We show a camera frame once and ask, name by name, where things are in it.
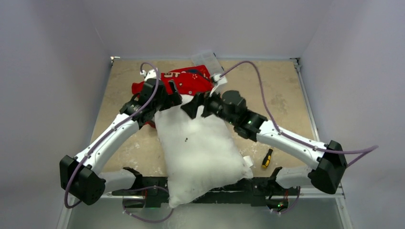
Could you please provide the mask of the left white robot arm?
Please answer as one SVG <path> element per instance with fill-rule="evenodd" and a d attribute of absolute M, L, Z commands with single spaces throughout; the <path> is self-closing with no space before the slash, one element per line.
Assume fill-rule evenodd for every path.
<path fill-rule="evenodd" d="M 144 82 L 140 93 L 132 96 L 119 110 L 112 124 L 92 144 L 74 157 L 64 156 L 60 163 L 60 182 L 65 190 L 64 205 L 70 205 L 69 195 L 78 203 L 92 205 L 100 197 L 112 191 L 124 189 L 130 195 L 142 190 L 142 175 L 132 168 L 102 173 L 107 161 L 122 144 L 153 119 L 158 111 L 181 104 L 176 84 L 169 80 L 169 87 L 159 79 Z"/>

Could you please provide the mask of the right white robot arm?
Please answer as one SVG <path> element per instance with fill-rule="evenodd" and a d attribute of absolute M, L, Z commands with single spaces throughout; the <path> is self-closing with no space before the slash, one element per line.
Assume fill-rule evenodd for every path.
<path fill-rule="evenodd" d="M 275 147 L 305 163 L 303 167 L 277 167 L 268 181 L 268 188 L 274 194 L 307 185 L 335 194 L 348 166 L 340 143 L 310 140 L 276 126 L 263 115 L 249 110 L 238 91 L 197 93 L 190 102 L 181 105 L 181 109 L 191 119 L 215 115 L 232 124 L 240 137 Z"/>

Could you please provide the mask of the white pillow insert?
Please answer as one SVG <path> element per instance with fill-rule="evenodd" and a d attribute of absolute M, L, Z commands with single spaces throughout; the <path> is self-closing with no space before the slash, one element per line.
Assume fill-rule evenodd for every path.
<path fill-rule="evenodd" d="M 194 119 L 179 105 L 154 115 L 164 152 L 170 208 L 188 204 L 213 188 L 253 177 L 225 122 L 214 115 L 202 117 L 203 109 L 198 108 Z"/>

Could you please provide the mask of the red printed pillowcase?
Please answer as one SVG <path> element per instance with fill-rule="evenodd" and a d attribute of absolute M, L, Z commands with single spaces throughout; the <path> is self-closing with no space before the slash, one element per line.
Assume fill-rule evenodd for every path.
<path fill-rule="evenodd" d="M 198 92 L 206 92 L 213 89 L 210 73 L 204 65 L 194 67 L 180 68 L 166 73 L 160 73 L 160 81 L 163 81 L 166 88 L 169 89 L 168 81 L 173 80 L 181 96 L 190 95 L 191 98 Z M 132 98 L 139 98 L 144 82 L 133 83 L 131 90 Z M 144 125 L 150 125 L 156 129 L 154 119 L 147 121 Z"/>

